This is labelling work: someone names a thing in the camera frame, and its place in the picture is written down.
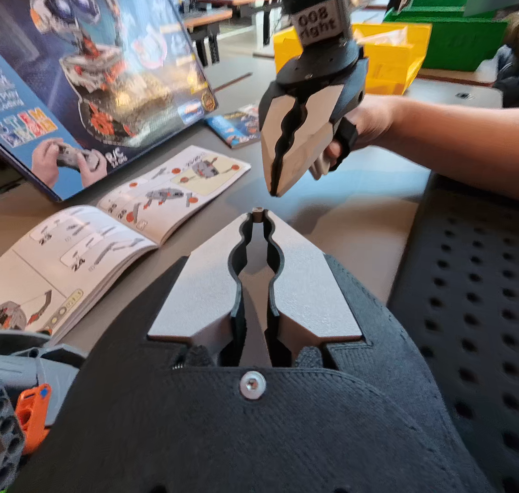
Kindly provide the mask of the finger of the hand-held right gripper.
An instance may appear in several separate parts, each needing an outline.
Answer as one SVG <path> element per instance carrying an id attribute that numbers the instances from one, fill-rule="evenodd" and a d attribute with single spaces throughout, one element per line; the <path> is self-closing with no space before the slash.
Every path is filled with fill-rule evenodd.
<path id="1" fill-rule="evenodd" d="M 278 96 L 271 101 L 262 127 L 263 173 L 270 195 L 282 195 L 283 159 L 300 124 L 301 106 L 293 96 Z"/>
<path id="2" fill-rule="evenodd" d="M 282 157 L 277 197 L 290 190 L 307 171 L 315 180 L 328 174 L 330 159 L 324 151 L 334 136 L 330 117 L 343 88 L 344 85 L 328 86 L 309 97 L 307 116 Z"/>

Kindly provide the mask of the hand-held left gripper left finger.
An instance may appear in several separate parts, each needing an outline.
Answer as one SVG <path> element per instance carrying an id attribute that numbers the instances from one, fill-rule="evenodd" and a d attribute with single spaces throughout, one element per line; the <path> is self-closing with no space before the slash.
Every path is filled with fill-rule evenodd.
<path id="1" fill-rule="evenodd" d="M 248 214 L 193 250 L 149 328 L 153 341 L 204 346 L 224 366 L 239 365 L 247 324 L 239 274 L 247 265 Z"/>

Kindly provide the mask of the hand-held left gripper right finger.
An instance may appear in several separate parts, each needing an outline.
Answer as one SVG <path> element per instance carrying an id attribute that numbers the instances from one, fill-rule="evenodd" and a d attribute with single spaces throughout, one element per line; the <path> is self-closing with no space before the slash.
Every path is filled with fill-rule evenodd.
<path id="1" fill-rule="evenodd" d="M 362 331 L 326 254 L 270 210 L 264 211 L 268 286 L 264 332 L 273 367 L 290 367 L 305 347 L 362 340 Z"/>

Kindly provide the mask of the person's right forearm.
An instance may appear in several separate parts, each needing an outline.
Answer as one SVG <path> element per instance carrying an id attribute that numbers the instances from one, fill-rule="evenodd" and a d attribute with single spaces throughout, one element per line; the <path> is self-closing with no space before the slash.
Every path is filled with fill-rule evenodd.
<path id="1" fill-rule="evenodd" d="M 460 183 L 518 199 L 518 108 L 384 97 L 378 145 Z"/>

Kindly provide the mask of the grey desk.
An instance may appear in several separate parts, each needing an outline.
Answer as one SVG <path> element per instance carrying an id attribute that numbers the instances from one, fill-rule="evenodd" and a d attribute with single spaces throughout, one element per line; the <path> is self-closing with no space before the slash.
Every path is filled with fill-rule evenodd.
<path id="1" fill-rule="evenodd" d="M 273 60 L 238 56 L 208 67 L 218 114 L 258 101 L 276 74 Z M 430 103 L 500 108 L 501 92 L 491 87 L 416 79 L 405 96 Z M 251 165 L 250 171 L 183 224 L 164 246 L 142 256 L 80 321 L 64 342 L 88 352 L 131 300 L 181 256 L 255 206 L 272 210 L 315 246 L 335 257 L 381 302 L 386 303 L 412 223 L 429 179 L 429 170 L 392 152 L 367 147 L 349 155 L 337 171 L 319 181 L 307 173 L 282 198 L 269 196 L 261 147 L 230 151 L 203 123 L 179 133 L 165 145 L 63 204 L 53 203 L 29 183 L 1 194 L 1 254 L 64 206 L 98 203 L 115 186 L 148 170 L 190 145 L 229 154 Z M 247 340 L 241 364 L 270 364 L 263 337 L 268 283 L 267 244 L 255 225 L 248 245 L 243 282 Z"/>

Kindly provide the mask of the person's right hand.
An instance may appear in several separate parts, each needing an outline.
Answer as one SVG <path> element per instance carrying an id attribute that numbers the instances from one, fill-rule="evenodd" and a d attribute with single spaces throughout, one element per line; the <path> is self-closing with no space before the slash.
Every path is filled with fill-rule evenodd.
<path id="1" fill-rule="evenodd" d="M 347 134 L 356 131 L 354 142 L 344 142 L 344 134 L 336 134 L 325 149 L 333 171 L 351 153 L 382 138 L 397 119 L 401 98 L 397 95 L 367 94 L 362 102 L 346 113 L 342 121 L 348 123 Z"/>

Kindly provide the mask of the small blue booklet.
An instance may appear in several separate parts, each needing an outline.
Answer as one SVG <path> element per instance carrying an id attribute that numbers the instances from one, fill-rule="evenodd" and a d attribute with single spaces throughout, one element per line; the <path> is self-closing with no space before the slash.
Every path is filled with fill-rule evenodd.
<path id="1" fill-rule="evenodd" d="M 206 118 L 205 124 L 231 149 L 261 140 L 257 103 Z"/>

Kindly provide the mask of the yellow plastic bin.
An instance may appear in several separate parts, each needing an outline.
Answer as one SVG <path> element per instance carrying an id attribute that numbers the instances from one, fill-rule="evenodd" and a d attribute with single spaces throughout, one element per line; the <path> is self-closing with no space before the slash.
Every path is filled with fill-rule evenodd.
<path id="1" fill-rule="evenodd" d="M 422 67 L 431 25 L 379 23 L 344 27 L 331 16 L 301 22 L 274 38 L 276 76 L 269 90 L 300 103 L 321 89 L 344 85 L 338 101 L 368 94 L 402 95 Z"/>

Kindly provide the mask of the open instruction booklet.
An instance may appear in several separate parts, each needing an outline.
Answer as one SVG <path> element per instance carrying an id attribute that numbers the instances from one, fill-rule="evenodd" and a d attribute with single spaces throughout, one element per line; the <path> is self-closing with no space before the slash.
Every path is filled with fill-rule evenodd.
<path id="1" fill-rule="evenodd" d="M 250 169 L 192 145 L 97 206 L 46 218 L 1 256 L 1 329 L 47 334 L 57 343 L 130 265 Z"/>

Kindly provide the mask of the green plastic bin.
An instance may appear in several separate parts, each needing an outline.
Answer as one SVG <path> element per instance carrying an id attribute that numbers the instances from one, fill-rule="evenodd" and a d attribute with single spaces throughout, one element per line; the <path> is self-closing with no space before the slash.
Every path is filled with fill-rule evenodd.
<path id="1" fill-rule="evenodd" d="M 432 25 L 423 68 L 474 72 L 495 56 L 508 22 L 497 18 L 496 10 L 464 16 L 467 1 L 412 0 L 401 10 L 388 10 L 384 22 Z"/>

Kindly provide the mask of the grey orange toy robot model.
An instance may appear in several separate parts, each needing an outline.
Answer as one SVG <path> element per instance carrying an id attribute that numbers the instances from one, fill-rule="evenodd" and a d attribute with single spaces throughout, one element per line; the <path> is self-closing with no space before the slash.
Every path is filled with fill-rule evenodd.
<path id="1" fill-rule="evenodd" d="M 48 435 L 85 360 L 49 335 L 1 330 L 1 492 Z"/>

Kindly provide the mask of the blue robot kit box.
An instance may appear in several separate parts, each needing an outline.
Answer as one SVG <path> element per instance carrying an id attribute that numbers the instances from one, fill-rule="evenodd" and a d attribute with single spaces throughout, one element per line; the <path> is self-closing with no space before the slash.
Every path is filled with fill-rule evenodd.
<path id="1" fill-rule="evenodd" d="M 179 0 L 1 0 L 1 159 L 51 200 L 218 107 Z"/>

